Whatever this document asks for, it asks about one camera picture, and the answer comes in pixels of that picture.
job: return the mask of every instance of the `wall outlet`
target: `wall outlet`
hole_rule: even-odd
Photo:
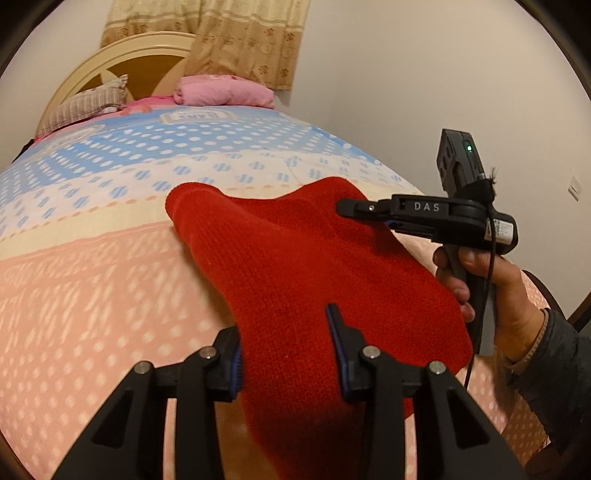
[[[583,187],[581,185],[581,182],[579,182],[577,177],[575,177],[573,175],[573,177],[570,179],[569,193],[578,202],[581,198],[582,191],[583,191]]]

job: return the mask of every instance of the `screw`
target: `screw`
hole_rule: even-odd
[[[139,375],[145,375],[146,373],[148,373],[150,371],[150,362],[138,362],[135,364],[134,366],[134,372],[139,374]]]
[[[214,346],[204,346],[201,350],[199,350],[199,356],[207,360],[215,357],[216,355],[217,349]]]
[[[441,375],[443,372],[445,372],[445,370],[447,370],[447,368],[443,362],[435,360],[429,364],[429,370],[436,375]]]
[[[382,352],[380,351],[380,349],[376,346],[373,345],[368,345],[366,347],[363,348],[362,350],[363,356],[367,357],[367,358],[377,358],[379,357],[379,354],[381,354]]]

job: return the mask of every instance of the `black cable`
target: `black cable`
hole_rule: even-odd
[[[480,315],[477,319],[474,319],[474,322],[478,322],[477,330],[476,330],[476,337],[474,346],[480,345],[482,341],[482,328],[484,325],[484,311],[486,310],[486,302],[488,301],[488,293],[491,289],[491,282],[492,282],[492,272],[495,268],[495,257],[496,257],[496,228],[494,218],[492,216],[492,205],[489,204],[486,207],[486,212],[488,214],[488,221],[491,225],[491,261],[488,264],[488,273],[486,275],[486,282],[484,285],[484,298],[482,299],[482,308],[480,309]],[[470,376],[472,375],[472,368],[474,367],[474,359],[476,358],[476,353],[472,354],[472,358],[470,359],[470,363],[468,364],[468,368],[466,370],[466,380],[464,381],[464,388],[468,390],[468,384],[470,383]]]

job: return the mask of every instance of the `cream headboard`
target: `cream headboard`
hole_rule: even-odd
[[[123,74],[129,75],[128,101],[172,95],[183,76],[194,40],[195,36],[189,33],[150,32],[102,48],[61,84],[41,122],[69,97]]]

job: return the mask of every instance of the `pink blanket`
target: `pink blanket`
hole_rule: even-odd
[[[174,100],[171,96],[165,97],[165,96],[160,96],[160,97],[147,97],[147,98],[142,98],[140,100],[135,100],[133,102],[130,102],[127,104],[127,108],[133,108],[133,107],[137,107],[137,106],[154,106],[154,105],[176,105],[174,103]]]
[[[187,106],[244,105],[275,108],[272,90],[235,75],[183,77],[174,92],[174,101]]]

